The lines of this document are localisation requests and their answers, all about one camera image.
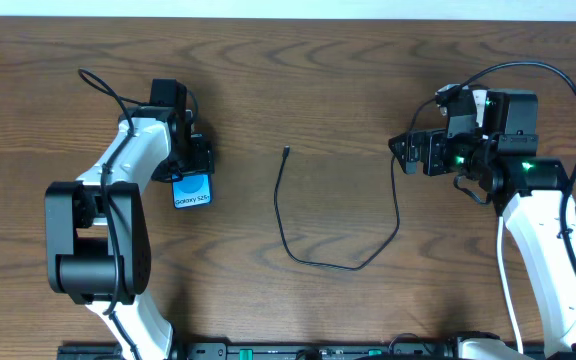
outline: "wood grain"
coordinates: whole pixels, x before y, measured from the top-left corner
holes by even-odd
[[[297,265],[272,211],[280,194],[300,257],[359,264],[394,227],[387,140],[434,91],[482,68],[539,59],[576,81],[575,23],[0,18],[0,356],[54,358],[65,341],[112,340],[101,321],[50,291],[43,194],[85,171],[116,134],[119,109],[76,75],[146,99],[177,78],[216,145],[214,201],[176,211],[170,188],[143,201],[150,288],[185,338],[383,342],[457,330],[512,339],[495,261],[495,217],[451,179],[396,172],[402,225],[373,265],[342,273]],[[537,91],[540,153],[567,166],[576,104],[534,69],[485,78]],[[440,126],[424,112],[420,126]],[[522,334],[542,338],[521,256],[507,241]]]

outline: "white background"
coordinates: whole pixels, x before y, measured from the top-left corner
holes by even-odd
[[[0,0],[0,15],[576,21],[576,0]]]

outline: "white cable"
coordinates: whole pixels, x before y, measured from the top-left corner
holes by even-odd
[[[499,217],[499,225],[497,226],[497,264],[499,265],[499,276],[501,276],[501,286],[504,289],[504,297],[506,298],[506,306],[508,307],[508,315],[510,316],[510,323],[512,324],[512,331],[515,333],[515,341],[517,342],[517,352],[524,353],[524,344],[521,342],[521,334],[519,333],[519,325],[517,325],[517,318],[515,317],[515,309],[512,307],[512,299],[510,298],[510,289],[508,289],[508,280],[506,279],[506,269],[504,268],[504,218]]]

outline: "wooden surface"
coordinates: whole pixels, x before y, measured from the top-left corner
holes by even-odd
[[[280,205],[293,252],[359,264],[394,227],[388,139],[437,88],[527,58],[576,81],[576,24],[0,18],[0,355],[49,359],[64,341],[112,340],[51,292],[44,265],[45,189],[75,179],[117,132],[117,105],[81,82],[80,66],[138,99],[152,78],[177,78],[200,102],[200,130],[216,145],[213,204],[174,210],[159,183],[143,196],[149,287],[185,338],[382,342],[482,330],[512,340],[494,212],[452,177],[396,170],[401,231],[359,273],[291,261],[272,191],[289,144]],[[534,69],[483,82],[537,91],[540,154],[570,170],[576,103],[565,84]],[[427,111],[418,125],[443,121]],[[506,257],[522,334],[539,341],[512,241]]]

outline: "white arm segment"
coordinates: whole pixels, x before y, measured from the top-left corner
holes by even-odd
[[[143,194],[155,168],[170,154],[170,131],[168,124],[154,118],[132,118],[135,134],[126,144],[112,164],[108,185],[125,181],[137,183],[139,193]],[[84,185],[100,184],[101,166],[108,160],[128,133],[128,122],[119,123],[119,133],[106,152],[88,171],[81,174],[77,180]],[[94,225],[106,225],[106,218],[95,218]]]
[[[108,304],[108,301],[93,301],[86,307],[99,315],[115,335],[121,344],[123,358],[132,359],[130,345],[121,336],[112,320],[103,314]],[[128,338],[137,346],[142,360],[168,358],[173,340],[172,325],[161,316],[148,289],[143,294],[137,295],[132,305],[117,303],[115,315]]]
[[[544,328],[546,357],[569,352],[576,343],[576,277],[560,232],[561,191],[533,191],[515,195],[504,210],[506,227],[515,238],[526,264]],[[576,256],[575,202],[568,200],[566,213],[572,229]]]

